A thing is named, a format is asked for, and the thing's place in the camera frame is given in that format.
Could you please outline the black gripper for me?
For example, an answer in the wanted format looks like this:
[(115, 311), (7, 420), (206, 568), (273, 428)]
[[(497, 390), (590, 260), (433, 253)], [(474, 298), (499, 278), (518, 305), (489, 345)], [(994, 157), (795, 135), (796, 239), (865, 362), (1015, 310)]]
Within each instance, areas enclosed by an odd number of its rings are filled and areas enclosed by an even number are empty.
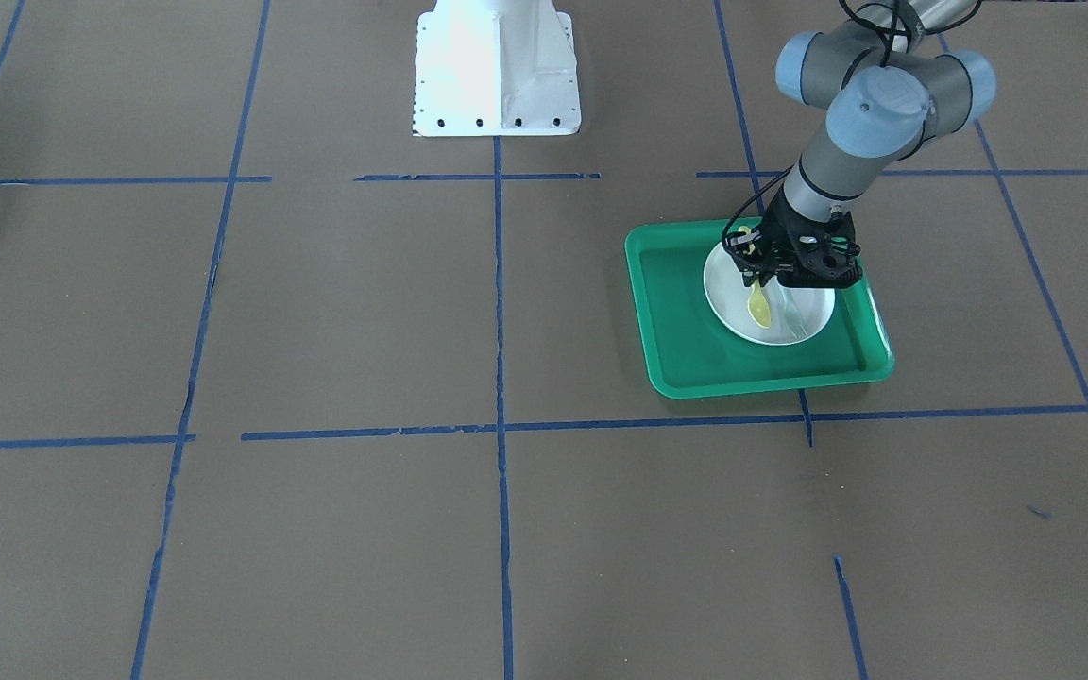
[(775, 202), (755, 227), (739, 228), (731, 219), (722, 250), (747, 288), (777, 280), (790, 289), (846, 289), (864, 277), (854, 219), (841, 210), (816, 221)]

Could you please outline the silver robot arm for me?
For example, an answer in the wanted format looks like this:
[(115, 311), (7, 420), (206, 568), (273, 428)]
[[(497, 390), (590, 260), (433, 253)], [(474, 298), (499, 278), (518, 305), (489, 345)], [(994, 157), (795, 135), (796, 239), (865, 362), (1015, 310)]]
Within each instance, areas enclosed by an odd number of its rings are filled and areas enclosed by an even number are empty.
[(832, 33), (802, 33), (774, 66), (778, 91), (824, 111), (793, 166), (770, 181), (754, 228), (722, 228), (744, 287), (846, 289), (862, 280), (852, 207), (885, 169), (993, 106), (992, 64), (973, 51), (924, 58), (925, 39), (964, 25), (978, 1), (869, 1)]

